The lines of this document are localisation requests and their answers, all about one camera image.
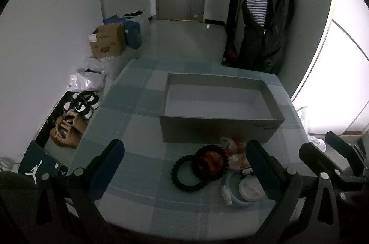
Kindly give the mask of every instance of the black beaded bracelet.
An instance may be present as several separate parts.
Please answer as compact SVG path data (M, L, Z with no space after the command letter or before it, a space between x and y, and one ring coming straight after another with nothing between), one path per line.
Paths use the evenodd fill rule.
M207 162L202 157L206 152L213 151L220 155L222 158L222 168L214 174L210 173L210 168L208 170L204 170L203 162L207 164ZM202 148L200 148L196 154L195 159L192 162L192 171L193 173L200 179L204 181L216 181L217 179L220 179L224 174L226 174L227 168L229 166L228 156L226 155L226 152L223 148L221 148L218 145L206 145Z
M199 191L202 188L204 188L208 181L207 180L200 180L200 182L194 186L187 186L185 184L182 184L179 179L178 179L178 170L179 167L181 167L184 163L186 162L193 162L195 160L195 156L194 155L185 155L184 157L181 157L178 161L176 161L176 163L174 164L173 168L172 168L172 172L171 172L171 176L172 176L172 182L173 184L180 190L185 191L185 192L195 192L195 191Z

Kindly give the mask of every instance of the plastic bag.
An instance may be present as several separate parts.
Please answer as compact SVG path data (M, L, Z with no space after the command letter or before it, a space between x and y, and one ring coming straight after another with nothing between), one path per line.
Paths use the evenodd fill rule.
M105 73L85 72L78 70L71 74L69 79L68 91L100 91L104 88Z
M141 29L141 39L144 39L149 33L149 16L146 11L141 11L142 14L129 18L130 21L138 22Z
M102 57L96 59L88 57L84 61L86 68L95 72L104 72L107 77L115 80L131 59L137 59L139 53L136 49L126 47L117 57Z
M322 152L325 152L327 146L324 141L322 139L318 139L315 136L309 135L310 119L307 112L307 106L299 108L296 111L298 113L298 116L300 117L301 123L304 127L307 137L309 138L309 141L312 142L316 147L318 147Z

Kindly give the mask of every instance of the white lid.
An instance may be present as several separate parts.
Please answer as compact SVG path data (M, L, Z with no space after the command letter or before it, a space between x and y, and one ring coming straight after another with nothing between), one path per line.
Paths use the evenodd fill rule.
M265 196L263 187L255 175L248 175L241 180L239 193L247 201L261 200Z

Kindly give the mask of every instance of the gray box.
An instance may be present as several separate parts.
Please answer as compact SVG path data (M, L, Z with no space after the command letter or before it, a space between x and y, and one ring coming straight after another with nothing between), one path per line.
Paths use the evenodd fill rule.
M169 73L160 111L164 142L218 143L221 136L264 143L284 121L262 80Z

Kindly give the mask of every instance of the plaid tablecloth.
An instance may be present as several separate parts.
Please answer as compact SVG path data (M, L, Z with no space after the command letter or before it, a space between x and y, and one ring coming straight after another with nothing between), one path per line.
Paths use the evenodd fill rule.
M69 171L86 167L113 138L121 139L125 156L97 203L108 222L145 234L177 239L219 240L253 234L274 202L256 202L247 208L227 206L220 194L222 180L195 193L181 192L171 183L170 171L175 161L194 154L202 145L162 140L159 108L169 72L266 81L285 122L263 147L284 167L293 166L300 174L313 174L298 157L299 147L308 139L275 75L213 63L145 59L131 60L108 91L79 144Z

